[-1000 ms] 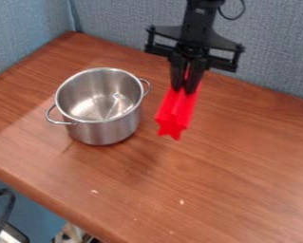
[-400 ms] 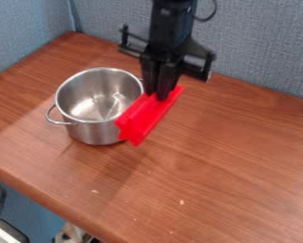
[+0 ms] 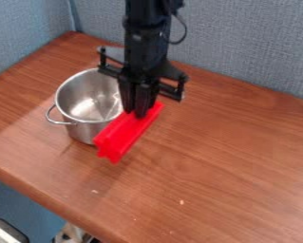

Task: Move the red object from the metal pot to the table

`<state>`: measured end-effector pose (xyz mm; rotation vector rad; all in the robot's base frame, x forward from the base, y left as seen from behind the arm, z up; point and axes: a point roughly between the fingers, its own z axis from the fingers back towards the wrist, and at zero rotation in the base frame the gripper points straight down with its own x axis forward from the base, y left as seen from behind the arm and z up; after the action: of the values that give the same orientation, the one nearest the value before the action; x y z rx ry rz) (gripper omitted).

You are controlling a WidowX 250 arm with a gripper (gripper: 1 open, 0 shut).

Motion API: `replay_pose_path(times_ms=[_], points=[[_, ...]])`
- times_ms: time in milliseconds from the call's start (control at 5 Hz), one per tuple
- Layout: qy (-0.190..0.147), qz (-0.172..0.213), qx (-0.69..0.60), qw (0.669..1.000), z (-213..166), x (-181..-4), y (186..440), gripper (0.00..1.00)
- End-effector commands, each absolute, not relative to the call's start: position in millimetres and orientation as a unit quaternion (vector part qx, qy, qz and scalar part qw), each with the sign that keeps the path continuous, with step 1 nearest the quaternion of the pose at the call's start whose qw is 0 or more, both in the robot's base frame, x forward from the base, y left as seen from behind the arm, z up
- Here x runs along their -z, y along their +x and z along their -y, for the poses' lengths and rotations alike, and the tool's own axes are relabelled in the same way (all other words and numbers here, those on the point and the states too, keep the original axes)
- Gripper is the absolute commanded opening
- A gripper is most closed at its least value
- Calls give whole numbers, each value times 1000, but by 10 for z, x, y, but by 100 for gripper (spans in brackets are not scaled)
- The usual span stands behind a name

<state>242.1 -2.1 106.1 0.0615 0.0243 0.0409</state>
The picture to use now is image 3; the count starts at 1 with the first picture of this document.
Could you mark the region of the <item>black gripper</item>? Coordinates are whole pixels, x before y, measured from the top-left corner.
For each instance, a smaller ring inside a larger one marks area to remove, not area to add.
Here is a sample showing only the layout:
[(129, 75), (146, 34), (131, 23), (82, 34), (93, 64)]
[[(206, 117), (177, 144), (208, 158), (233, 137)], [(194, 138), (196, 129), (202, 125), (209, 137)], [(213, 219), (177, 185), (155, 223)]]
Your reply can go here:
[(115, 77), (123, 109), (145, 118), (158, 95), (184, 100), (188, 73), (167, 59), (171, 41), (163, 34), (127, 35), (125, 47), (101, 46), (101, 72)]

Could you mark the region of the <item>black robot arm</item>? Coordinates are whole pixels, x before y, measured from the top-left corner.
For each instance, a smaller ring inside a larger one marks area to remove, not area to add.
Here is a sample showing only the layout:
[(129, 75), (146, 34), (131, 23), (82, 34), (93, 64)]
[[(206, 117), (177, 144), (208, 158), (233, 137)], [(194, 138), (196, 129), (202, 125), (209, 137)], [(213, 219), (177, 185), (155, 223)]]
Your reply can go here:
[(98, 48), (99, 72), (117, 78), (123, 109), (145, 118), (158, 95), (182, 101), (190, 77), (167, 59), (170, 45), (188, 38), (180, 16), (185, 0), (126, 0), (125, 47)]

